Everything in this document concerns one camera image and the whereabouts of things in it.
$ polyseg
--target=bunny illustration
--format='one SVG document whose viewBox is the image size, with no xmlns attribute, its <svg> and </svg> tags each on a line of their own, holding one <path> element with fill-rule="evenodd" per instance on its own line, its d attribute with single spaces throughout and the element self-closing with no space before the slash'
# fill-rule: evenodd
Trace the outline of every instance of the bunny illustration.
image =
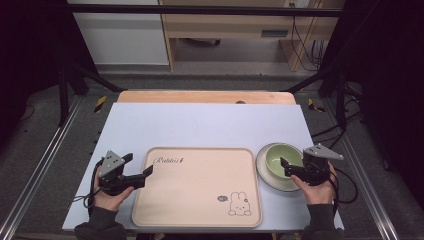
<svg viewBox="0 0 424 240">
<path fill-rule="evenodd" d="M 252 212 L 250 211 L 250 204 L 247 200 L 245 192 L 233 192 L 231 194 L 231 203 L 230 211 L 228 212 L 230 216 L 250 216 Z"/>
</svg>

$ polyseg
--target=wooden tray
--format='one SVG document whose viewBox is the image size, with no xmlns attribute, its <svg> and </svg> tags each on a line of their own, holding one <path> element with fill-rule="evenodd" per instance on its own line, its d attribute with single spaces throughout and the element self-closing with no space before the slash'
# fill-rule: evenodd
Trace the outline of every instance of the wooden tray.
<svg viewBox="0 0 424 240">
<path fill-rule="evenodd" d="M 262 220 L 253 154 L 235 148 L 152 148 L 133 209 L 138 226 L 255 227 Z"/>
</svg>

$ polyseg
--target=aluminum rail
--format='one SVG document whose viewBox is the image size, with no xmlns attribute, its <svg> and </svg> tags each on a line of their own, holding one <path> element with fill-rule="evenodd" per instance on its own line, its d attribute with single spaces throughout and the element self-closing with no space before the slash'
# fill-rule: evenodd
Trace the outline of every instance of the aluminum rail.
<svg viewBox="0 0 424 240">
<path fill-rule="evenodd" d="M 327 100 L 323 101 L 323 103 L 325 109 L 329 110 L 329 115 L 333 123 L 337 124 L 337 120 L 334 114 L 334 106 L 331 103 L 328 103 Z M 342 147 L 348 156 L 347 161 L 349 166 L 351 167 L 352 172 L 358 181 L 358 187 L 362 190 L 365 202 L 368 205 L 368 208 L 374 218 L 381 236 L 384 240 L 400 239 L 392 224 L 392 221 L 389 218 L 389 215 L 387 214 L 383 204 L 380 201 L 380 198 L 378 197 L 377 192 L 375 191 L 373 184 L 371 183 L 371 180 L 368 178 L 368 175 L 362 167 L 362 164 L 359 161 L 358 156 L 356 155 L 355 150 L 349 141 L 349 138 L 346 136 L 346 133 L 345 136 L 343 136 L 340 140 Z"/>
<path fill-rule="evenodd" d="M 182 5 L 117 5 L 117 4 L 41 4 L 47 10 L 67 10 L 74 13 L 125 14 L 196 14 L 196 15 L 257 15 L 299 17 L 341 17 L 359 12 L 323 8 L 275 8 L 239 6 L 182 6 Z"/>
<path fill-rule="evenodd" d="M 69 117 L 67 120 L 60 126 L 53 139 L 51 140 L 49 146 L 44 152 L 40 162 L 38 163 L 36 169 L 34 170 L 32 176 L 28 180 L 27 185 L 22 191 L 19 199 L 16 201 L 13 209 L 10 211 L 6 220 L 2 223 L 0 227 L 0 239 L 9 240 L 12 239 L 13 234 L 15 233 L 19 223 L 21 222 L 25 212 L 27 211 L 32 199 L 35 196 L 38 188 L 41 185 L 41 182 L 44 176 L 47 173 L 47 170 L 50 164 L 53 161 L 54 156 L 56 155 L 60 145 L 62 144 L 63 139 L 65 138 L 75 116 L 77 114 L 78 108 L 83 100 L 83 96 L 76 96 L 73 104 L 69 110 Z"/>
</svg>

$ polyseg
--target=cabinet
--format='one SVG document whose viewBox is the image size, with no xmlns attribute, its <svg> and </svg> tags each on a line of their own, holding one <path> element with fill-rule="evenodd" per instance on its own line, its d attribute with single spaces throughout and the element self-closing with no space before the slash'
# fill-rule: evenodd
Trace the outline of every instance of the cabinet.
<svg viewBox="0 0 424 240">
<path fill-rule="evenodd" d="M 188 6 L 285 6 L 285 0 L 159 0 L 162 5 Z M 343 8 L 343 0 L 310 0 L 309 8 Z M 287 16 L 226 16 L 226 15 L 188 15 L 163 14 L 170 67 L 173 69 L 175 48 L 179 38 L 275 38 L 279 39 L 288 59 L 289 67 L 296 71 L 299 59 L 305 49 L 302 42 L 308 40 L 329 40 L 337 23 L 337 18 L 296 17 L 295 23 L 299 37 L 293 35 L 293 17 Z"/>
<path fill-rule="evenodd" d="M 73 4 L 157 5 L 157 0 L 68 0 Z M 97 66 L 168 65 L 159 14 L 74 13 Z"/>
</svg>

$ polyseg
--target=white tabletop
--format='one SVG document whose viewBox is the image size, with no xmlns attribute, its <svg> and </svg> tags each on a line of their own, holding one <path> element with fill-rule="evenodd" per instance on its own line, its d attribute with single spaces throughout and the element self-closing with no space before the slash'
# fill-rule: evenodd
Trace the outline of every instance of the white tabletop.
<svg viewBox="0 0 424 240">
<path fill-rule="evenodd" d="M 120 156 L 134 154 L 124 169 L 124 175 L 129 176 L 140 173 L 146 153 L 154 147 L 247 148 L 256 156 L 264 146 L 274 142 L 288 143 L 298 149 L 313 145 L 300 106 L 114 103 L 76 195 L 89 192 L 93 168 L 108 150 Z M 138 227 L 131 218 L 136 194 L 131 194 L 121 205 L 116 221 L 137 232 L 285 232 L 302 230 L 309 224 L 301 191 L 278 191 L 260 176 L 258 181 L 263 219 L 253 228 Z M 86 221 L 87 209 L 82 202 L 75 202 L 63 229 L 73 230 Z M 335 224 L 343 228 L 339 214 Z"/>
</svg>

